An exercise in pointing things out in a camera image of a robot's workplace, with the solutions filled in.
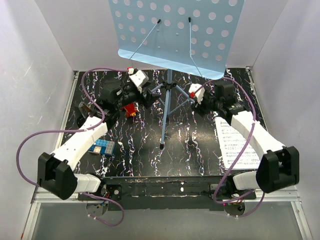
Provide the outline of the white sheet music page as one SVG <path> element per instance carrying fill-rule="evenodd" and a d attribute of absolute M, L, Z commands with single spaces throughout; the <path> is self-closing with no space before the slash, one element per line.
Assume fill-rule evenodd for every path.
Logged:
<path fill-rule="evenodd" d="M 224 168 L 228 170 L 246 143 L 246 139 L 221 117 L 215 118 L 215 125 L 222 162 Z M 255 170 L 259 164 L 257 153 L 248 145 L 232 170 Z"/>

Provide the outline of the black metronome body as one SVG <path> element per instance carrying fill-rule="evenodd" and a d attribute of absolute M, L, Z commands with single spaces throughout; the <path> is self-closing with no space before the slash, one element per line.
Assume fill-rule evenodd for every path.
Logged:
<path fill-rule="evenodd" d="M 79 116 L 77 117 L 76 123 L 80 128 L 86 122 L 87 118 L 91 116 L 92 109 L 84 102 L 80 102 L 78 105 L 78 112 Z"/>

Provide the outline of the blue music stand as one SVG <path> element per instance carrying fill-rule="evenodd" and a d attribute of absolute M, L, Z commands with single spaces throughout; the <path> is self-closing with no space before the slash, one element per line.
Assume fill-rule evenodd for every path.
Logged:
<path fill-rule="evenodd" d="M 170 108 L 173 73 L 218 80 L 224 76 L 243 10 L 242 0 L 111 0 L 121 58 L 167 69 L 163 119 Z"/>

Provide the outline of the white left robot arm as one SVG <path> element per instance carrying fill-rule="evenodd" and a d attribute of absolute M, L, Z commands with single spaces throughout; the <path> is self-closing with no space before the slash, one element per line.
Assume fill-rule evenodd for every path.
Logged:
<path fill-rule="evenodd" d="M 80 117 L 83 124 L 79 130 L 52 153 L 39 156 L 37 184 L 62 200 L 74 193 L 98 192 L 102 186 L 100 177 L 75 174 L 74 170 L 89 148 L 115 125 L 125 106 L 137 102 L 149 108 L 159 98 L 148 88 L 150 84 L 150 80 L 140 78 L 126 84 L 118 80 L 105 84 L 91 107 L 82 107 L 87 115 Z"/>

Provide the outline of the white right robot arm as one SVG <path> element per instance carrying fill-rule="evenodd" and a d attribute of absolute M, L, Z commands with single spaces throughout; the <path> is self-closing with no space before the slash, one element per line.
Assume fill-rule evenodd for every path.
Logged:
<path fill-rule="evenodd" d="M 259 159 L 256 171 L 227 177 L 231 193 L 261 189 L 271 193 L 300 181 L 300 154 L 294 146 L 276 140 L 255 119 L 255 114 L 234 95 L 234 85 L 226 80 L 214 84 L 214 92 L 201 84 L 193 83 L 189 95 L 194 99 L 193 110 L 200 116 L 217 112 L 229 126 L 238 131 L 253 148 Z"/>

